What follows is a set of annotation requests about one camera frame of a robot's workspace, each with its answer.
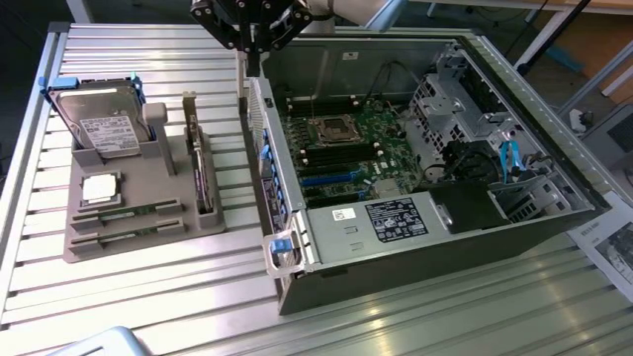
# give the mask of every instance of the gray 3d printed holder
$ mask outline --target gray 3d printed holder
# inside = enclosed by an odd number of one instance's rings
[[[213,155],[205,146],[205,169],[213,212],[195,207],[193,167],[186,136],[166,137],[162,103],[143,105],[155,140],[139,143],[141,155],[102,160],[94,149],[71,151],[70,186],[62,259],[67,263],[162,245],[225,230]],[[111,174],[115,196],[82,204],[82,181]]]

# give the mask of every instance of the blue cable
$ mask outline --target blue cable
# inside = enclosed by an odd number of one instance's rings
[[[501,144],[501,169],[503,171],[503,184],[507,182],[507,147],[511,149],[511,166],[518,167],[520,171],[524,171],[523,163],[520,162],[520,155],[518,153],[518,143],[514,140],[505,141]]]

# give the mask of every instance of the hard drive label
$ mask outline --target hard drive label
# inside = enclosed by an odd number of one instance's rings
[[[138,148],[127,116],[82,119],[79,122],[98,153]]]

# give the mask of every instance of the power supply label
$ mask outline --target power supply label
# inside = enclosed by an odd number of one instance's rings
[[[427,234],[411,198],[365,205],[375,235],[382,243]]]

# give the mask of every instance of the cpu socket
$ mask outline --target cpu socket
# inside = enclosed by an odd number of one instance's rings
[[[323,146],[361,140],[354,119],[349,115],[326,116],[309,120],[318,133],[318,142]]]

